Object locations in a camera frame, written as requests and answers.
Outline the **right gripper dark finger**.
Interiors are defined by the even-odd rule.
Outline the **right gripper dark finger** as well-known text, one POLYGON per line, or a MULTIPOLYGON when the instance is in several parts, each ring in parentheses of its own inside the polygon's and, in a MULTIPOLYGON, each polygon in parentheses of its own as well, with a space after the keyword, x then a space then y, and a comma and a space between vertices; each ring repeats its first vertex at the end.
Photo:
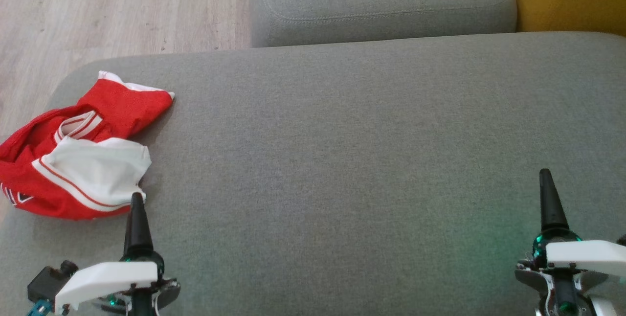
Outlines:
POLYGON ((541 169, 539 171, 539 205, 541 231, 570 229, 554 178, 549 169, 541 169))

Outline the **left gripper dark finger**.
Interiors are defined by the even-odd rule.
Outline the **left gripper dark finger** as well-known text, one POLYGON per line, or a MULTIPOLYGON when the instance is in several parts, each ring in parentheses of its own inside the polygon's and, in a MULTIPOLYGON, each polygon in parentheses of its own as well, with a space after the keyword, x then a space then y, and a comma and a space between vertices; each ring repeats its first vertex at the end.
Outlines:
POLYGON ((139 258, 154 251, 144 198, 141 193, 133 193, 130 212, 127 217, 123 257, 139 258))

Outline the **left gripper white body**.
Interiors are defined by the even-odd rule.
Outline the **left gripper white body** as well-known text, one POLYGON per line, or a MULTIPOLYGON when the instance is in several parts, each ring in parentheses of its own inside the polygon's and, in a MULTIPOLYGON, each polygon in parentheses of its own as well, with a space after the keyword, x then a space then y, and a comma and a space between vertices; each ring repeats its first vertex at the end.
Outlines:
POLYGON ((123 316, 158 316, 181 291, 179 281, 164 273, 165 262, 155 251, 78 270, 54 296, 54 313, 65 316, 81 303, 94 302, 123 316))

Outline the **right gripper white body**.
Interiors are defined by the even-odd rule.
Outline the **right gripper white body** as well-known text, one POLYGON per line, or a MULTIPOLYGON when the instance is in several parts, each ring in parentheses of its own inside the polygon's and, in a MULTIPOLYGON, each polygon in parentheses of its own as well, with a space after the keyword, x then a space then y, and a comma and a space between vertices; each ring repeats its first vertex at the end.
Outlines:
POLYGON ((514 275, 538 293, 536 316, 618 316, 613 302, 590 291, 611 276, 624 282, 625 272, 624 236, 585 241, 557 229, 535 238, 532 256, 517 262, 514 275))

